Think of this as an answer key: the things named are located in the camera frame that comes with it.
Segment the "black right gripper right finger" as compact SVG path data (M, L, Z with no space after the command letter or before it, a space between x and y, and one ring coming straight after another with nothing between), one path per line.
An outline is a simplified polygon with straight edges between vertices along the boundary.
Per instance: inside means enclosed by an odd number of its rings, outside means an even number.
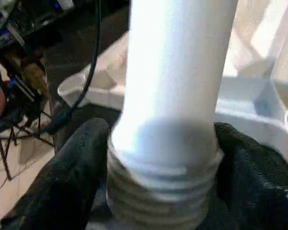
M214 124L224 158L216 189L241 230L288 230L288 163L228 123Z

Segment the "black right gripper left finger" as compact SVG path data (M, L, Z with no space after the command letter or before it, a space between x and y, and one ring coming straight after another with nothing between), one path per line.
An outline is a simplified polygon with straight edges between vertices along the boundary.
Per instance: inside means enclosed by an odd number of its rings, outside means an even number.
M37 174L1 230L83 230L105 176L109 126L84 122Z

